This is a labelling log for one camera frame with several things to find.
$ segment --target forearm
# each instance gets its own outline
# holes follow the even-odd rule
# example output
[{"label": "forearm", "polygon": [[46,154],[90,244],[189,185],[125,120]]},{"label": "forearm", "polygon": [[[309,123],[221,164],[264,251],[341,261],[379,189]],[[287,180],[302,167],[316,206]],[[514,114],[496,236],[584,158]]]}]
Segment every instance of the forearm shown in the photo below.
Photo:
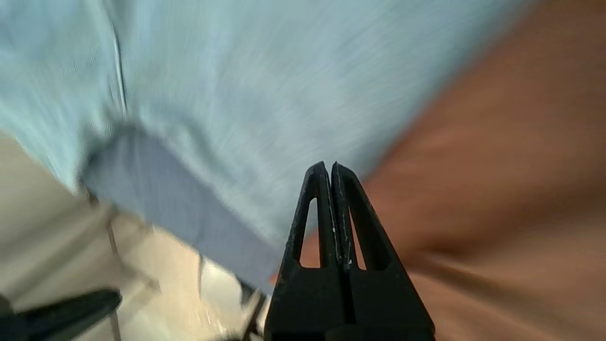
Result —
[{"label": "forearm", "polygon": [[[547,1],[461,76],[365,182],[401,258],[481,247],[606,187],[606,5]],[[302,263],[317,264],[317,240]]]}]

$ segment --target black object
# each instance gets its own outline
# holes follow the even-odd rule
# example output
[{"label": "black object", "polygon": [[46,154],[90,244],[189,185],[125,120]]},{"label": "black object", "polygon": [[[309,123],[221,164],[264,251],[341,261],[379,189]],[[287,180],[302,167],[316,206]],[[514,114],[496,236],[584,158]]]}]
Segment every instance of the black object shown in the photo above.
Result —
[{"label": "black object", "polygon": [[[299,262],[318,204],[319,269]],[[367,270],[358,267],[353,220]],[[266,341],[434,340],[433,322],[356,175],[335,163],[307,171],[265,323]]]},{"label": "black object", "polygon": [[121,300],[119,291],[101,289],[17,314],[5,304],[0,340],[69,341],[116,311]]}]

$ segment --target person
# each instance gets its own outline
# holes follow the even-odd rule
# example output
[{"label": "person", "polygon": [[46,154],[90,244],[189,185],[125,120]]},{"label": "person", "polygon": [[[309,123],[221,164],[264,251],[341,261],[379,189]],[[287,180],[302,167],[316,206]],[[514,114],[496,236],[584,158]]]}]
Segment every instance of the person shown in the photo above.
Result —
[{"label": "person", "polygon": [[366,179],[438,340],[606,339],[605,89],[606,4],[545,1]]}]

